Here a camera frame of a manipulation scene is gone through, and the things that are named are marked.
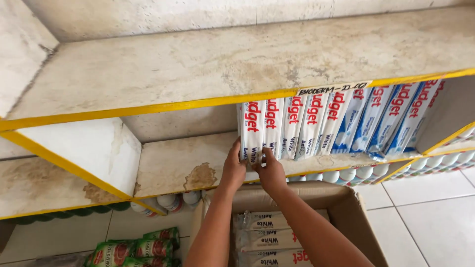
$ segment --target price label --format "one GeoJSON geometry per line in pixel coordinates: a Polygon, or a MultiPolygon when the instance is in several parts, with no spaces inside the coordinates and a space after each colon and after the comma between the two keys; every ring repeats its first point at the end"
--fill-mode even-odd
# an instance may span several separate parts
{"type": "Polygon", "coordinates": [[[337,85],[330,85],[330,86],[317,86],[317,87],[310,87],[305,89],[300,89],[297,92],[296,96],[301,95],[318,95],[318,94],[326,94],[326,93],[335,93],[339,91],[348,91],[353,89],[365,89],[370,84],[371,81],[361,81],[361,82],[352,82],[352,83],[344,83],[344,84],[337,84],[337,85]]]}

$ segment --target hand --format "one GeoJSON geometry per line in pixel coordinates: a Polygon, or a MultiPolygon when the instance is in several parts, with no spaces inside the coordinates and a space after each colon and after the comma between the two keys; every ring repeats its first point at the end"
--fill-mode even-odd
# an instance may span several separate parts
{"type": "Polygon", "coordinates": [[[287,182],[285,181],[285,171],[282,164],[274,157],[272,149],[265,147],[262,152],[266,155],[263,162],[266,163],[265,167],[256,163],[252,165],[252,169],[259,174],[262,188],[272,197],[276,196],[288,189],[287,182]]]}
{"type": "Polygon", "coordinates": [[[229,150],[228,157],[224,161],[223,176],[219,182],[218,189],[225,190],[226,193],[236,193],[246,178],[247,161],[239,161],[240,148],[241,137],[238,137],[229,150]]]}

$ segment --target open cardboard box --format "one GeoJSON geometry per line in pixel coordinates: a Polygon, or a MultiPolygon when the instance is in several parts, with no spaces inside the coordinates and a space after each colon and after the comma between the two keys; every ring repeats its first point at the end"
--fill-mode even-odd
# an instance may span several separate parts
{"type": "MultiPolygon", "coordinates": [[[[321,181],[292,182],[289,183],[289,186],[310,207],[314,209],[327,209],[330,222],[359,248],[375,266],[388,266],[381,247],[366,218],[362,200],[353,189],[321,181]]],[[[207,191],[206,196],[194,211],[190,244],[193,243],[200,229],[213,194],[214,190],[207,191]]],[[[249,184],[243,185],[234,196],[232,213],[240,214],[246,210],[251,212],[278,211],[279,207],[260,185],[249,184]]],[[[231,250],[229,253],[230,266],[235,265],[233,240],[234,235],[231,233],[231,244],[229,246],[231,250]]]]}

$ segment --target person's left hand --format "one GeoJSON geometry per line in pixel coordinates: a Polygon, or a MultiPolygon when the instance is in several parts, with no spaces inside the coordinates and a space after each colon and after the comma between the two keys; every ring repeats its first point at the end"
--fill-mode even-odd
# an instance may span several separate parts
{"type": "Polygon", "coordinates": [[[241,137],[238,137],[229,150],[228,157],[224,161],[223,176],[218,186],[218,189],[223,189],[231,194],[236,193],[246,178],[247,161],[239,161],[240,148],[241,137]]]}

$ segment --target white tile floor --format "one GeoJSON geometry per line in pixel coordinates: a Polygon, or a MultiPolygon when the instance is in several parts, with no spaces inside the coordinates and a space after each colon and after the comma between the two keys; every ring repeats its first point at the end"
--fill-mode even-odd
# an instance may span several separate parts
{"type": "MultiPolygon", "coordinates": [[[[473,266],[475,262],[475,168],[355,188],[392,267],[473,266]]],[[[149,219],[133,212],[54,219],[17,226],[0,255],[0,267],[22,267],[41,256],[95,249],[107,239],[139,238],[178,226],[186,258],[191,211],[149,219]]]]}

